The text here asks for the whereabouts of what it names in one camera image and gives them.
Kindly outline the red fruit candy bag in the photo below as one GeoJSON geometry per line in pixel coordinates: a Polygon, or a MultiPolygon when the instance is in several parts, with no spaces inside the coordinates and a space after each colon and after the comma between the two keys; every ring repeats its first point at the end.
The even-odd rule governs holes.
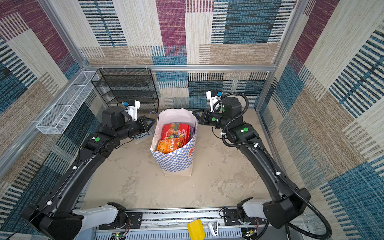
{"type": "Polygon", "coordinates": [[[184,123],[172,123],[164,125],[162,128],[161,140],[182,138],[182,147],[186,145],[190,139],[191,126],[184,123]]]}

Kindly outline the small orange chip packet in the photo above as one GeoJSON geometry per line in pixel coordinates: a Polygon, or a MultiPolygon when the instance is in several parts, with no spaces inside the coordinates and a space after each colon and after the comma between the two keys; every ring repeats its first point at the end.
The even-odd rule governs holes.
{"type": "Polygon", "coordinates": [[[158,143],[157,151],[163,154],[168,154],[181,148],[183,146],[183,143],[184,143],[183,138],[160,140],[158,143]]]}

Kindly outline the blue checkered paper bag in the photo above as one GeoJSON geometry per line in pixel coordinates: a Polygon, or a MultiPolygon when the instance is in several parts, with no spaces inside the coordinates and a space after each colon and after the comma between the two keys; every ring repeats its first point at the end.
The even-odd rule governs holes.
{"type": "Polygon", "coordinates": [[[190,177],[192,175],[197,139],[197,127],[197,119],[190,110],[167,109],[159,114],[150,150],[165,176],[175,175],[190,177]],[[174,152],[163,154],[157,151],[158,143],[161,140],[162,128],[164,125],[172,123],[184,123],[190,125],[190,139],[183,147],[175,150],[174,152]]]}

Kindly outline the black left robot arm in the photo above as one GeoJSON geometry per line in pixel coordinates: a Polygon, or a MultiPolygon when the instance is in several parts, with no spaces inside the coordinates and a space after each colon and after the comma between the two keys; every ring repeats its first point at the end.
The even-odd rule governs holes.
{"type": "Polygon", "coordinates": [[[25,208],[23,218],[52,240],[73,240],[79,233],[100,225],[124,227],[126,209],[115,202],[88,210],[74,208],[92,175],[121,141],[148,132],[155,123],[155,119],[145,116],[133,118],[124,107],[104,110],[98,130],[83,141],[59,183],[35,206],[25,208]]]}

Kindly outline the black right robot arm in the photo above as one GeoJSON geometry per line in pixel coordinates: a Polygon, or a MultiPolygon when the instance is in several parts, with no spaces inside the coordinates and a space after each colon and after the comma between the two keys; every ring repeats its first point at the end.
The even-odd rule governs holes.
{"type": "MultiPolygon", "coordinates": [[[[193,115],[198,119],[200,125],[213,126],[219,129],[224,129],[225,125],[240,113],[241,103],[234,97],[224,99],[223,113],[212,113],[209,109],[193,111],[193,115]]],[[[276,229],[280,229],[300,216],[307,205],[279,179],[276,173],[280,172],[283,180],[297,190],[307,201],[311,199],[309,191],[306,188],[299,189],[279,166],[273,168],[272,164],[276,164],[276,162],[269,161],[266,155],[268,152],[253,126],[244,122],[243,117],[239,117],[229,124],[225,137],[231,144],[245,143],[237,146],[237,149],[254,166],[272,199],[263,204],[263,213],[268,222],[276,229]]]]}

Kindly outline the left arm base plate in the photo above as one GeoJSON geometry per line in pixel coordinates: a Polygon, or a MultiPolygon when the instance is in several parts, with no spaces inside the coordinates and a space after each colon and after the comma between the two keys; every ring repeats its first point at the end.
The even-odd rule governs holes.
{"type": "Polygon", "coordinates": [[[118,226],[117,223],[104,224],[98,226],[99,230],[128,230],[139,229],[142,224],[143,212],[126,212],[125,220],[122,226],[118,226]]]}

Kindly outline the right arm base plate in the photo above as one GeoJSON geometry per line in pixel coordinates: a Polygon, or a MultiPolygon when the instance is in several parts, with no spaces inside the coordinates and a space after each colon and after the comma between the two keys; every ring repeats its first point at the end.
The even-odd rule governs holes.
{"type": "Polygon", "coordinates": [[[219,215],[224,219],[225,226],[260,226],[265,225],[266,220],[263,218],[241,219],[237,209],[222,208],[219,215]]]}

